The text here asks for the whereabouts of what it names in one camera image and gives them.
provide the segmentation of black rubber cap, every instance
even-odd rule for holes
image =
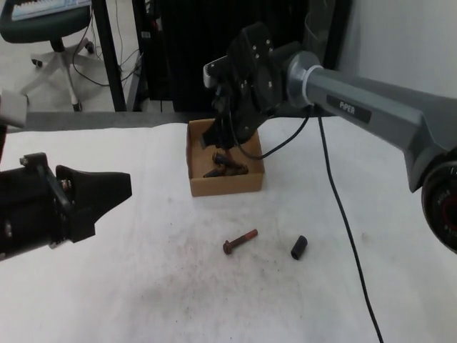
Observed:
[[[300,236],[298,238],[298,241],[295,243],[295,245],[292,248],[291,255],[294,259],[297,261],[300,259],[301,255],[305,252],[306,246],[308,245],[308,240]]]

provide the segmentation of white paper sheet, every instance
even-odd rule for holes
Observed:
[[[263,150],[299,124],[264,124]],[[455,342],[457,256],[427,227],[402,153],[340,119],[324,125],[385,342]],[[255,194],[192,198],[185,145],[183,124],[8,136],[3,170],[45,151],[52,169],[128,172],[134,195],[95,237],[0,263],[0,342],[377,342],[317,121],[265,161]]]

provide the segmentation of chair base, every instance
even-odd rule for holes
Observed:
[[[99,64],[100,67],[104,68],[103,61],[80,55],[79,53],[84,48],[89,53],[94,52],[94,45],[87,38],[84,38],[80,44],[69,46],[61,51],[55,51],[56,49],[54,49],[53,52],[45,54],[31,54],[32,63],[40,68],[41,71],[34,80],[23,86],[19,92],[27,96],[28,93],[44,83],[57,69],[60,69],[64,73],[74,111],[81,111],[81,102],[74,91],[73,81],[71,80],[70,66],[72,64],[77,66]]]

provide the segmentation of bolt head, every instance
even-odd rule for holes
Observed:
[[[230,255],[231,254],[231,246],[230,246],[230,242],[229,241],[226,241],[222,247],[223,247],[224,252],[226,253],[226,255]]]

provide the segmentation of chair wheel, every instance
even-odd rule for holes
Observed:
[[[93,54],[95,52],[94,43],[92,43],[91,41],[86,44],[85,48],[87,52],[89,52],[90,54]]]
[[[81,105],[80,101],[78,101],[78,104],[73,105],[73,110],[75,112],[81,112],[83,110],[83,106]]]
[[[34,64],[34,66],[37,66],[39,68],[41,68],[43,66],[43,62],[42,61],[39,61],[38,59],[32,59],[31,60],[31,63]]]

